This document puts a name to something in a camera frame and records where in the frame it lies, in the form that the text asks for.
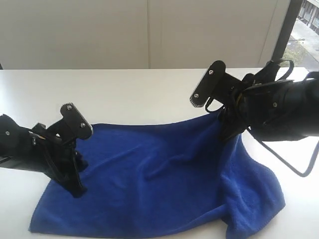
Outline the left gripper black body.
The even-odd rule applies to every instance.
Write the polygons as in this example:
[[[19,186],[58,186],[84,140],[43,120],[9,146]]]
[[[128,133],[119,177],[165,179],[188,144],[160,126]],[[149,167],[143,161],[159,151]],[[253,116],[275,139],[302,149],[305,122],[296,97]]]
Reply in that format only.
[[[66,164],[70,156],[70,149],[75,149],[75,140],[73,139],[70,143],[63,144],[62,138],[56,132],[48,131],[46,126],[41,123],[37,123],[31,129],[31,132],[39,136],[37,144],[41,147],[49,167],[47,175],[63,187],[66,179]]]

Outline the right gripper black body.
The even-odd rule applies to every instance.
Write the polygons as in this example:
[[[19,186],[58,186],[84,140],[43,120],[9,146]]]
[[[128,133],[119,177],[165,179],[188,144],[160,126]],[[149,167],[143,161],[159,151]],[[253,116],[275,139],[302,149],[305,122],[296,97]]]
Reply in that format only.
[[[265,133],[268,123],[276,117],[274,99],[278,90],[289,83],[294,69],[288,59],[268,61],[256,74],[247,74],[229,96],[229,103],[219,115],[222,123],[220,139],[226,142],[245,130]]]

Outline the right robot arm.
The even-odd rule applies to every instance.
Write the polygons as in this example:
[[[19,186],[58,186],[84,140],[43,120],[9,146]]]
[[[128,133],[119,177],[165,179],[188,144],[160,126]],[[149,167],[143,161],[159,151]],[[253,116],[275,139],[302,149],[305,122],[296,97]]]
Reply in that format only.
[[[230,140],[247,130],[260,141],[297,141],[319,134],[319,73],[289,80],[294,63],[276,79],[280,61],[270,61],[256,74],[247,74],[228,96],[220,116],[220,139]]]

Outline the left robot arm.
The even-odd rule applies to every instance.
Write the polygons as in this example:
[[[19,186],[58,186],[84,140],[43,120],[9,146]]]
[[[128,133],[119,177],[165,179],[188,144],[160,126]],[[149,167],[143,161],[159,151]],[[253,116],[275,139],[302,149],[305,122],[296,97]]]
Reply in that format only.
[[[76,150],[76,140],[88,139],[92,128],[78,120],[62,118],[50,127],[38,123],[32,129],[19,126],[12,118],[0,117],[0,166],[42,172],[74,198],[87,191],[79,173],[88,163]]]

